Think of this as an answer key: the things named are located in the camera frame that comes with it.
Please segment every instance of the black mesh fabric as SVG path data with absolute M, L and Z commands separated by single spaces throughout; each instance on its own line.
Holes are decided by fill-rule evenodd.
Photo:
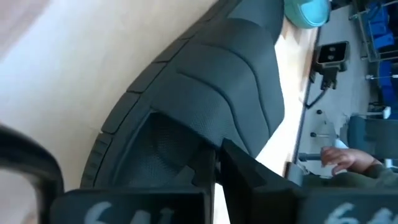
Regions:
M 188 128 L 154 113 L 139 131 L 122 160 L 117 186 L 158 187 L 173 179 L 188 164 L 202 142 Z

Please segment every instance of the human hand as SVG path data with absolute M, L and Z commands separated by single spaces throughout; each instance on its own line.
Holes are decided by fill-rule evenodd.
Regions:
M 350 149 L 340 149 L 337 147 L 323 147 L 321 151 L 322 166 L 336 165 L 331 173 L 349 169 L 356 161 L 355 154 Z
M 362 174 L 371 165 L 380 164 L 373 156 L 364 151 L 337 147 L 322 148 L 321 161 L 323 166 L 336 165 L 331 170 L 333 175 L 345 169 Z

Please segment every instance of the black cable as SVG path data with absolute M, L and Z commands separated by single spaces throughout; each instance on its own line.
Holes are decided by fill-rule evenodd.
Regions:
M 304 106 L 306 107 L 306 109 L 310 109 L 316 103 L 318 103 L 318 101 L 320 101 L 322 99 L 322 97 L 325 96 L 325 93 L 326 93 L 327 90 L 328 90 L 328 88 L 322 90 L 322 92 L 315 98 L 315 100 L 312 101 L 312 103 L 310 103 L 310 104 L 305 103 Z

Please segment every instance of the desk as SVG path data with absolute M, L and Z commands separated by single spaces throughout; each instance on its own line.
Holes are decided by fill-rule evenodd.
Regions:
M 1 27 L 18 26 L 18 37 L 2 47 L 0 122 L 47 148 L 70 190 L 79 186 L 96 135 L 124 90 L 214 0 L 41 1 L 35 16 L 11 14 L 13 22 Z M 28 25 L 19 24 L 27 18 Z M 285 21 L 275 47 L 285 120 L 257 159 L 278 174 L 294 150 L 315 37 L 316 30 Z M 13 192 L 26 195 L 20 192 L 29 187 L 12 181 L 7 176 Z

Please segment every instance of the green sleeve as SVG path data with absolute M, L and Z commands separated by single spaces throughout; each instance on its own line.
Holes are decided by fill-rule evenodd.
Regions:
M 369 167 L 363 174 L 370 178 L 377 179 L 378 186 L 398 187 L 398 174 L 386 168 L 384 165 L 373 165 Z

